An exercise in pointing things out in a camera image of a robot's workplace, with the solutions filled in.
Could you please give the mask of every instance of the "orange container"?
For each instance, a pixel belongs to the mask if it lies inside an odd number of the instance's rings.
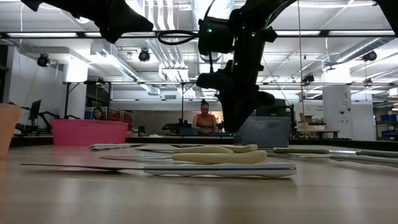
[[[0,103],[0,159],[7,157],[20,113],[21,108],[19,106]]]

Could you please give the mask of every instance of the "person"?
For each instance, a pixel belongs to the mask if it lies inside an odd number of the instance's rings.
[[[94,119],[104,121],[106,120],[104,111],[100,107],[94,109]]]
[[[201,101],[201,114],[195,115],[192,127],[198,130],[199,135],[209,136],[218,131],[216,117],[209,114],[209,103],[206,100]]]

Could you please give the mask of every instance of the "desk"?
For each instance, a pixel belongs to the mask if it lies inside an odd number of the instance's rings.
[[[395,224],[398,219],[398,169],[391,167],[269,158],[295,163],[298,174],[286,179],[217,179],[19,165],[154,163],[98,159],[116,154],[141,152],[53,146],[11,149],[7,163],[0,163],[0,223]]]
[[[298,133],[304,133],[304,129],[298,129]],[[338,133],[340,132],[339,130],[334,130],[334,129],[324,129],[324,130],[307,130],[308,133],[317,133],[318,134],[318,139],[323,139],[323,134],[325,133],[333,133],[333,138],[338,138]]]

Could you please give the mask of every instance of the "ceiling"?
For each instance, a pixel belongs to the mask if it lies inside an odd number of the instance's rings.
[[[173,23],[176,29],[193,30],[192,7],[189,0],[172,1],[174,4]],[[245,1],[235,0],[234,8],[239,8]],[[145,0],[145,14],[149,13],[148,1]],[[297,4],[289,6],[280,16],[273,22],[272,26],[275,30],[369,30],[391,29],[384,14],[379,6],[361,6],[361,7],[338,7],[343,4],[369,4],[372,1],[300,1],[302,7]],[[154,20],[157,21],[158,1],[154,0]],[[52,6],[42,4],[38,12],[33,12],[29,8],[22,6],[19,1],[0,0],[0,32],[98,32],[98,28],[88,22],[81,24],[76,21],[68,12],[58,10]],[[8,40],[9,44],[18,44],[19,39]],[[301,68],[305,68],[308,64],[313,63],[325,55],[326,61],[329,60],[328,55],[336,55],[344,52],[350,47],[364,40],[361,37],[329,37],[329,38],[278,38],[273,43],[267,43],[264,50],[262,60],[264,71],[259,72],[258,82],[291,82],[292,80],[300,81]],[[87,57],[90,63],[89,75],[93,77],[102,77],[105,80],[123,81],[122,73],[114,66],[103,63],[101,56],[90,55],[92,39],[24,39],[22,46],[30,47],[68,47]],[[147,39],[120,39],[115,43],[118,48],[118,57],[125,61],[129,67],[135,70],[140,78],[146,81],[163,81],[159,76],[160,62],[150,49],[151,60],[149,62],[140,62],[138,59],[141,48],[150,48]],[[197,42],[189,42],[179,45],[178,50],[181,52],[183,60],[188,67],[188,76],[194,81],[200,72],[199,67],[203,62],[200,61],[197,54]],[[366,77],[374,74],[394,70],[397,66],[397,57],[389,57],[398,52],[398,42],[393,40],[386,45],[375,50],[378,55],[376,62],[367,64],[364,69],[364,62],[351,61],[345,66],[349,66],[352,81],[363,81]],[[304,70],[304,74],[312,73],[316,82],[322,82],[323,71],[320,62],[315,61],[311,70]],[[377,82],[395,82],[398,80],[396,72],[386,75]],[[261,86],[267,90],[277,90],[277,86]],[[362,90],[363,87],[352,87],[353,89]],[[284,90],[298,90],[299,86],[284,86]],[[140,86],[118,86],[118,90],[143,90]],[[388,87],[377,88],[374,93],[383,93]]]

